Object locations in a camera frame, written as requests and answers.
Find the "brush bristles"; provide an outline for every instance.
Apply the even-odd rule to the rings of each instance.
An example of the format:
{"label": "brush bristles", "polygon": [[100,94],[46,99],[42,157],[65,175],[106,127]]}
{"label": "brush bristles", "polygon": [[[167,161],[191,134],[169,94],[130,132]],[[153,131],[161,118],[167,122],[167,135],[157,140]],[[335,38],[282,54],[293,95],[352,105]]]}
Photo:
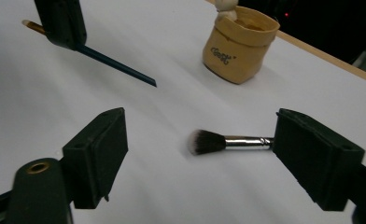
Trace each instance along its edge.
{"label": "brush bristles", "polygon": [[225,148],[226,141],[221,134],[197,130],[190,136],[189,150],[194,155],[221,151]]}

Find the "white table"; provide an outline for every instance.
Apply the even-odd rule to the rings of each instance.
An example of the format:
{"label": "white table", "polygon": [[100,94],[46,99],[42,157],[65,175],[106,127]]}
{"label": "white table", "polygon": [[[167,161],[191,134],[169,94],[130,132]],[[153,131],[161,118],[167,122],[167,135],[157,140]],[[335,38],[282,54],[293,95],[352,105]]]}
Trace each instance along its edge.
{"label": "white table", "polygon": [[99,113],[126,110],[129,149],[110,202],[76,223],[351,223],[323,212],[272,152],[193,157],[195,129],[272,136],[275,112],[305,113],[366,149],[366,80],[277,38],[233,85],[202,64],[214,6],[201,0],[81,0],[87,46],[157,80],[154,88],[52,45],[21,25],[32,1],[0,0],[0,194],[17,169],[61,148]]}

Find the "tan container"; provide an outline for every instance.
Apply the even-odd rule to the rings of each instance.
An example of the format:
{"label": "tan container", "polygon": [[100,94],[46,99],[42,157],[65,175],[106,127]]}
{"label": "tan container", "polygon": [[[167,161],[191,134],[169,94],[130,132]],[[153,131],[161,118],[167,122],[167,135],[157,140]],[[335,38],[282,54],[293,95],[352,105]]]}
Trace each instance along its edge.
{"label": "tan container", "polygon": [[241,84],[259,72],[279,23],[247,7],[236,7],[235,11],[237,21],[227,17],[215,21],[203,61],[218,76]]}

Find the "wooden edge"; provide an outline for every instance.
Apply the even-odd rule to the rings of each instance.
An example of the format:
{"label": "wooden edge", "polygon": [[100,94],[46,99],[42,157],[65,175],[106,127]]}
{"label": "wooden edge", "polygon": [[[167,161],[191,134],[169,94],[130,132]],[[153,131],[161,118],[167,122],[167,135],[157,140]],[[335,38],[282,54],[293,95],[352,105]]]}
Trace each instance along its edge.
{"label": "wooden edge", "polygon": [[[205,1],[215,4],[215,0],[205,0]],[[343,62],[340,59],[335,58],[320,49],[316,49],[316,48],[312,47],[311,45],[306,44],[306,43],[302,42],[301,40],[299,40],[291,35],[288,35],[282,31],[278,31],[276,33],[276,36],[278,36],[279,38],[289,42],[290,44],[292,44],[300,49],[303,49],[303,50],[317,56],[318,58],[325,60],[326,62],[332,63],[335,66],[340,67],[340,68],[344,69],[345,71],[352,73],[355,76],[361,77],[366,80],[366,72],[349,63]]]}

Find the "silver ferrule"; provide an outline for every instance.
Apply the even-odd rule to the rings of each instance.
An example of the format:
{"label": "silver ferrule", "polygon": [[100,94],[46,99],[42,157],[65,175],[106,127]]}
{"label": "silver ferrule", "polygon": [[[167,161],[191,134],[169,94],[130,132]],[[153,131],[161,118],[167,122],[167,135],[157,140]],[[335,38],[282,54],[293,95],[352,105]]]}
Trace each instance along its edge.
{"label": "silver ferrule", "polygon": [[248,136],[224,136],[226,149],[232,150],[264,150],[273,145],[273,138],[248,137]]}

